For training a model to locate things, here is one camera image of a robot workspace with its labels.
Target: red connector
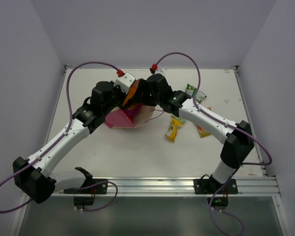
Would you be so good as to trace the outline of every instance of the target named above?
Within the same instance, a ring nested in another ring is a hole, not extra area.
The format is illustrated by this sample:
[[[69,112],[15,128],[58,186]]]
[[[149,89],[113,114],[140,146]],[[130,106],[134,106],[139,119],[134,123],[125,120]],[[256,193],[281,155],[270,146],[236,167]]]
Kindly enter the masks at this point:
[[[124,76],[124,72],[120,69],[117,71],[117,74],[118,74],[118,77]]]
[[[153,64],[149,70],[152,74],[155,74],[155,71],[157,70],[157,68],[158,68],[157,64]]]

